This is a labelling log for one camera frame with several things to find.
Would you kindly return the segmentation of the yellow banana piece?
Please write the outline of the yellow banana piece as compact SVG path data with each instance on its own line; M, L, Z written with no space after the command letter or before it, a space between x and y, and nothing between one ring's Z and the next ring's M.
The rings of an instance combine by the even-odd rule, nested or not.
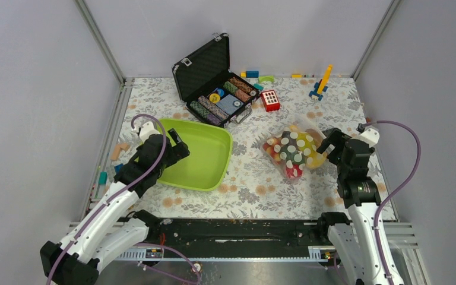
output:
M298 133L296 145L305 159L305 165L310 169L318 168L326 161L326 155L317 152L321 142L321 137L314 137L306 132Z

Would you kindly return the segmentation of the clear zip top bag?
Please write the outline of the clear zip top bag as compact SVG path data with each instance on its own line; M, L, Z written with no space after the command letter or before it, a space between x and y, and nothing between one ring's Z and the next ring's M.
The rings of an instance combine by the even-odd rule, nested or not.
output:
M262 142L261 150L270 159L272 164L281 172L281 174L283 175L284 178L286 178L285 173L284 173L285 172L285 168L286 168L286 164L291 164L292 163L292 164L298 164L298 165L300 165L300 164L304 164L305 165L305 159L302 156L302 153L298 150L297 145L296 145L296 139L298 137L298 133L300 133L300 132L306 132L306 133L308 133L308 134L310 134L311 136L314 136L314 137L321 137L322 140L325 138L324 133L317 127L317 125L312 120L310 120L306 116L297 116L297 117L295 117L295 120L292 123L287 124L286 126L283 127L283 129L281 131L276 132L275 134L270 135L268 137L268 138L270 138L270 137L289 137L290 138L288 151L292 155L292 158L291 158L291 160L287 161L286 163L282 163L280 165L274 164L273 161L270 159L269 155L262 148L263 143L268 138L264 139L263 142ZM314 170L314 169L310 169L310 168L308 168L305 165L303 167L303 174L307 170ZM294 182L294 181L299 180L300 178L299 179L295 179L295 180L290 180L288 178L286 178L286 179L288 181Z

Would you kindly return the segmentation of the red apple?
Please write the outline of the red apple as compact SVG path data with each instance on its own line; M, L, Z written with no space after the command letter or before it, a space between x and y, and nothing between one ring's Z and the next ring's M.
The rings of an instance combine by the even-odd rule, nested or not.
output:
M303 167L304 164L286 164L285 176L286 178L292 180L299 179L303 176Z

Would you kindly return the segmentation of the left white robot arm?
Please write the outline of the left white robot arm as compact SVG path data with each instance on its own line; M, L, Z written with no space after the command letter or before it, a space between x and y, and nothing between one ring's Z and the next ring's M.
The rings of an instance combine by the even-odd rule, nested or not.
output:
M128 248L140 241L158 241L161 230L149 214L138 214L122 229L109 233L166 168L189 156L188 145L175 129L158 126L147 122L137 129L142 144L116 173L103 198L58 243L47 241L42 246L47 284L94 284L103 269Z

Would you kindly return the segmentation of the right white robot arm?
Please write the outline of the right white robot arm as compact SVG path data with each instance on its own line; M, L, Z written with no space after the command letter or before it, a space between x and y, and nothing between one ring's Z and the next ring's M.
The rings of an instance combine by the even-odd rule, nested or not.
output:
M318 219L320 242L335 247L346 284L404 284L395 265L380 216L378 187L368 175L369 160L380 134L375 128L351 137L338 128L325 132L319 153L337 168L338 194L348 211L322 213Z

